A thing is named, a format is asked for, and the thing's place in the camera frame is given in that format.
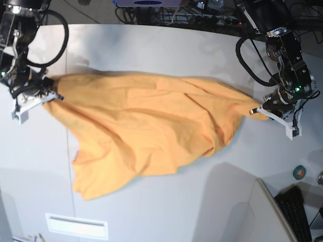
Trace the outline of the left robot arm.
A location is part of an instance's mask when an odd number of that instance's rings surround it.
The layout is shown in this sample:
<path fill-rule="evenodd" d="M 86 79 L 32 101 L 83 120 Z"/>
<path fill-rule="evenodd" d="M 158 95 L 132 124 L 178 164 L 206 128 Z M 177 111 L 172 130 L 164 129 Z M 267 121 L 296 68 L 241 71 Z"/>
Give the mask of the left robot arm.
<path fill-rule="evenodd" d="M 245 23 L 245 34 L 236 43 L 236 56 L 247 73 L 259 84 L 275 86 L 265 98 L 263 109 L 285 118 L 298 115 L 308 100 L 317 98 L 319 91 L 303 57 L 301 43 L 293 31 L 297 24 L 283 1 L 240 1 L 236 4 L 238 16 Z M 257 35 L 266 38 L 265 51 L 277 64 L 278 72 L 269 81 L 260 79 L 248 66 L 241 54 L 242 44 Z"/>

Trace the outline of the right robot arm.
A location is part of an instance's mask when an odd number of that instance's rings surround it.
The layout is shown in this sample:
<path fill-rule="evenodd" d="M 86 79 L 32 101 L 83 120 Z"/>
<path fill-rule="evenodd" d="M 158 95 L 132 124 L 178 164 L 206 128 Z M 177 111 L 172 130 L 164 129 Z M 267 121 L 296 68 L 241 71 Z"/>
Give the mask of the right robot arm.
<path fill-rule="evenodd" d="M 63 99 L 46 77 L 47 68 L 56 63 L 66 50 L 69 28 L 65 18 L 50 10 L 50 1 L 1 1 L 1 84 L 8 87 L 13 99 L 39 98 L 42 102 Z M 29 45 L 52 15 L 63 25 L 64 40 L 58 54 L 42 64 L 28 59 Z"/>

